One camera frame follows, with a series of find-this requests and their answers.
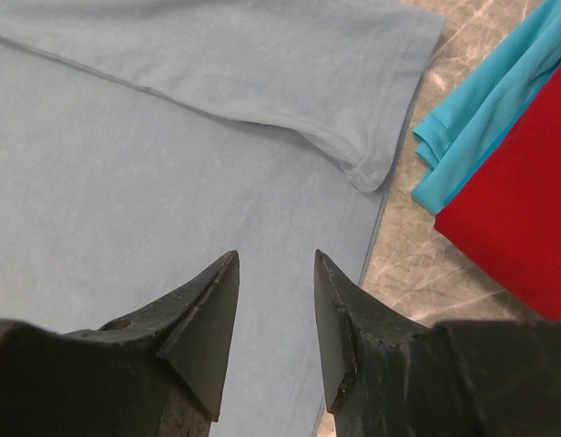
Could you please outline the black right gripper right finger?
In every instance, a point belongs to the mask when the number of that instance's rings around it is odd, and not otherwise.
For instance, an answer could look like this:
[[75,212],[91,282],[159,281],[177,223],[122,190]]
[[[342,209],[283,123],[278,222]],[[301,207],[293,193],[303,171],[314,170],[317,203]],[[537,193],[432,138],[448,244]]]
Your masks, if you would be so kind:
[[561,436],[561,321],[424,327],[315,254],[325,404],[340,436]]

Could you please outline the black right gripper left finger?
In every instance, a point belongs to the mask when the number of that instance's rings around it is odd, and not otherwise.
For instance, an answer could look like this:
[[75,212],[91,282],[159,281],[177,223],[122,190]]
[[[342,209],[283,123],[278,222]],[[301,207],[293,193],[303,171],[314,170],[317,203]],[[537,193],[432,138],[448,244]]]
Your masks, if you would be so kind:
[[98,330],[0,320],[0,436],[206,436],[240,289],[230,251]]

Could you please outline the grey blue t shirt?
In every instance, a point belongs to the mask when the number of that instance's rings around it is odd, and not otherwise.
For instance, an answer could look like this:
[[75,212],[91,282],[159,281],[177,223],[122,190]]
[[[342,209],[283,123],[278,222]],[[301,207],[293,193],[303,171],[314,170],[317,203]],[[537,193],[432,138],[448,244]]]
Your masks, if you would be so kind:
[[0,1],[0,318],[95,328],[240,254],[215,436],[312,436],[313,263],[362,278],[444,28],[398,1]]

